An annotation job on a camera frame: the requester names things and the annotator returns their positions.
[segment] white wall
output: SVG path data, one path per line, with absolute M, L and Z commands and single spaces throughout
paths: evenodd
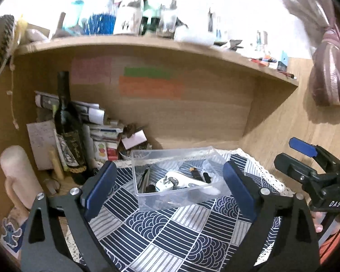
M 5 0 L 0 15 L 24 14 L 32 24 L 53 29 L 59 14 L 74 0 Z M 103 0 L 84 0 L 84 16 Z M 257 30 L 268 32 L 273 52 L 285 50 L 290 57 L 310 58 L 308 39 L 301 21 L 290 15 L 279 0 L 177 0 L 178 16 L 190 28 L 207 30 L 209 7 L 222 17 L 230 38 L 255 40 Z

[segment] green bottle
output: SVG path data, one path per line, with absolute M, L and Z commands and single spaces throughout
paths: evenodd
M 55 129 L 64 160 L 75 183 L 83 185 L 91 177 L 85 160 L 82 121 L 71 102 L 69 72 L 58 72 L 59 107 L 54 115 Z

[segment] wave pattern fabric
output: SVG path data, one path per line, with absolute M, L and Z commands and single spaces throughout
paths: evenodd
M 278 193 L 251 160 L 237 154 L 223 157 L 234 160 L 259 187 Z M 186 163 L 184 169 L 192 164 Z M 164 172 L 159 168 L 160 178 Z M 275 218 L 264 250 L 274 243 L 279 224 L 280 218 Z M 233 196 L 177 209 L 139 212 L 131 168 L 118 168 L 115 187 L 98 217 L 90 221 L 107 255 L 126 272 L 218 272 L 236 252 L 250 225 Z

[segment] wooden shelf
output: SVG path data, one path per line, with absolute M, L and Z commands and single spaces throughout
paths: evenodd
M 253 76 L 264 76 L 271 79 L 281 80 L 290 83 L 294 86 L 298 86 L 298 80 L 294 80 L 286 77 L 284 74 L 277 72 L 268 67 L 262 67 L 257 63 L 249 61 L 247 58 L 241 56 L 236 52 L 220 51 L 214 48 L 207 48 L 205 46 L 179 43 L 173 40 L 160 39 L 160 38 L 144 38 L 144 37 L 133 37 L 133 36 L 82 36 L 82 37 L 70 37 L 54 39 L 49 42 L 36 42 L 23 46 L 19 46 L 17 49 L 17 55 L 25 55 L 30 53 L 42 52 L 46 50 L 55 50 L 68 47 L 79 47 L 79 46 L 122 46 L 122 47 L 146 47 L 151 48 L 155 52 L 158 49 L 174 51 L 173 57 L 177 57 L 175 51 L 187 52 L 195 55 L 208 57 L 208 61 L 218 64 L 219 60 L 226 63 L 226 68 L 237 68 L 241 67 L 244 69 L 249 68 L 254 70 L 245 70 L 248 74 Z

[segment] pink paper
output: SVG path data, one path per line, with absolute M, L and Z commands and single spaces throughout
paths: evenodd
M 139 145 L 145 141 L 147 141 L 147 139 L 143 130 L 134 133 L 130 138 L 122 139 L 122 143 L 126 150 L 132 148 L 133 146 Z
M 74 85 L 109 85 L 111 62 L 111 56 L 74 58 L 71 66 L 71 83 Z

